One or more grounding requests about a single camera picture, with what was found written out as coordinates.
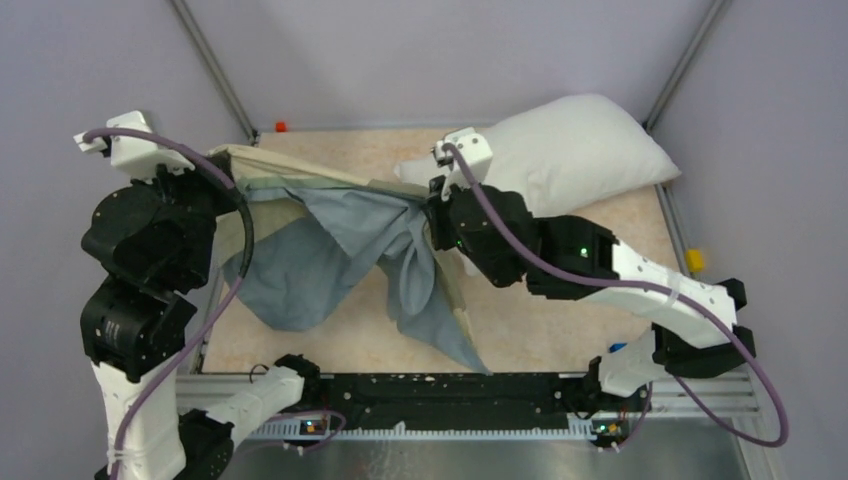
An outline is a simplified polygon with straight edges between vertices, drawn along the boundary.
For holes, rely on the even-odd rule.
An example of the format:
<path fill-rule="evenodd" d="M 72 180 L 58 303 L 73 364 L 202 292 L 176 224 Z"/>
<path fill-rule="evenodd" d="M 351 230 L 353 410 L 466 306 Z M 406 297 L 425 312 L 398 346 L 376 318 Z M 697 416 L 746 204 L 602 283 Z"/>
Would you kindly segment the white pillow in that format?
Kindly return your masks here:
<path fill-rule="evenodd" d="M 536 217 L 571 213 L 680 174 L 633 116 L 598 94 L 560 98 L 481 135 L 493 159 L 476 179 L 521 194 Z"/>

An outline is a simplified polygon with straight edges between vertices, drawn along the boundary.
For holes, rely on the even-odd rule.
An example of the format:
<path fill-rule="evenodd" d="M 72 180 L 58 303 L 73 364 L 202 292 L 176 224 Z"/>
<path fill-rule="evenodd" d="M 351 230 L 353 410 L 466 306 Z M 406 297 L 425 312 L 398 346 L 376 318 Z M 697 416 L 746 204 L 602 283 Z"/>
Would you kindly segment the grey-blue and beige pillowcase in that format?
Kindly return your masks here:
<path fill-rule="evenodd" d="M 434 246 L 424 187 L 356 176 L 243 145 L 217 148 L 244 195 L 254 249 L 240 273 L 240 216 L 217 220 L 213 252 L 238 298 L 266 325 L 320 325 L 373 269 L 388 281 L 386 311 L 398 331 L 482 373 L 458 261 Z"/>

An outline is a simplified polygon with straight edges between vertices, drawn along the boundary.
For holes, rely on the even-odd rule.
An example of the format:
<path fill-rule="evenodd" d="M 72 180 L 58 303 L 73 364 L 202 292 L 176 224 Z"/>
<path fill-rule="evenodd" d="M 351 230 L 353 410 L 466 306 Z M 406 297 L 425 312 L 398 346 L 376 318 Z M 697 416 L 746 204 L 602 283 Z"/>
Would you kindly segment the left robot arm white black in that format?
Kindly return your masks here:
<path fill-rule="evenodd" d="M 215 479 L 267 420 L 319 404 L 317 382 L 275 366 L 222 402 L 178 410 L 177 370 L 199 343 L 186 334 L 196 313 L 186 294 L 207 283 L 216 220 L 230 212 L 242 219 L 248 267 L 251 213 L 217 167 L 174 174 L 158 166 L 151 180 L 108 195 L 92 215 L 82 247 L 106 278 L 85 304 L 80 328 L 108 424 L 102 479 Z"/>

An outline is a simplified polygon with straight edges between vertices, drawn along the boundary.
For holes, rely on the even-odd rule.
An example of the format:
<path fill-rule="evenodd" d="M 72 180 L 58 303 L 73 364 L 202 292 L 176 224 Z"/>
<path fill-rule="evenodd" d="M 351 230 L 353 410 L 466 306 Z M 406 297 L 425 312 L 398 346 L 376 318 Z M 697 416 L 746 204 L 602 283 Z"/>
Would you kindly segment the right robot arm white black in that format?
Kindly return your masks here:
<path fill-rule="evenodd" d="M 709 379 L 755 354 L 737 323 L 743 282 L 701 283 L 639 254 L 611 230 L 575 215 L 534 217 L 523 197 L 491 186 L 487 200 L 515 236 L 507 241 L 473 192 L 432 179 L 425 213 L 439 250 L 464 254 L 496 288 L 523 284 L 548 300 L 614 306 L 650 321 L 638 339 L 591 360 L 578 395 L 585 409 L 612 412 L 642 386 L 674 376 Z"/>

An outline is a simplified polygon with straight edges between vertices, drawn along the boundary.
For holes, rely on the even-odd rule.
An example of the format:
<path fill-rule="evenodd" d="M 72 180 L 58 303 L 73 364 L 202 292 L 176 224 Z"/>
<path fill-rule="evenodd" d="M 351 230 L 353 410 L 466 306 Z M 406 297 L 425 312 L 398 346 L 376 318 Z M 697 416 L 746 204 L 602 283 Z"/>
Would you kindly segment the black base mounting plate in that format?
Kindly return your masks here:
<path fill-rule="evenodd" d="M 290 412 L 337 412 L 347 432 L 398 425 L 419 432 L 560 429 L 571 416 L 637 413 L 647 404 L 645 387 L 618 397 L 581 376 L 555 372 L 324 374 L 292 354 L 274 364 L 305 379 L 301 400 Z"/>

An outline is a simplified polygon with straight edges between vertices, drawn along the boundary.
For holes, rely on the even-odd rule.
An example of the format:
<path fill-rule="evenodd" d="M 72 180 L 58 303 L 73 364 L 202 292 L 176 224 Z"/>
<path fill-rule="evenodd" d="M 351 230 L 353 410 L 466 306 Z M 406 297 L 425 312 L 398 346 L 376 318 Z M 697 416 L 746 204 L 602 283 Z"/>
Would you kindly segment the small yellow block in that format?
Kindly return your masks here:
<path fill-rule="evenodd" d="M 705 257 L 699 249 L 687 249 L 684 252 L 684 260 L 690 273 L 697 274 L 703 272 L 706 267 Z"/>

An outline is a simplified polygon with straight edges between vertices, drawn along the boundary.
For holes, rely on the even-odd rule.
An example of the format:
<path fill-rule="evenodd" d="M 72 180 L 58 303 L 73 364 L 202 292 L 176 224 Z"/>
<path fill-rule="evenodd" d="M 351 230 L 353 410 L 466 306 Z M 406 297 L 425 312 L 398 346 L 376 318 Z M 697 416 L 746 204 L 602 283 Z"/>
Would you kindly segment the aluminium frame rail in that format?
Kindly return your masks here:
<path fill-rule="evenodd" d="M 691 395 L 674 380 L 658 380 L 651 394 L 603 400 L 594 414 L 575 412 L 567 397 L 579 382 L 579 375 L 567 373 L 324 374 L 292 409 L 340 413 L 346 424 L 337 438 L 349 441 L 593 441 L 628 434 L 642 412 L 703 419 L 699 402 L 728 420 L 760 412 L 742 372 L 691 380 Z"/>

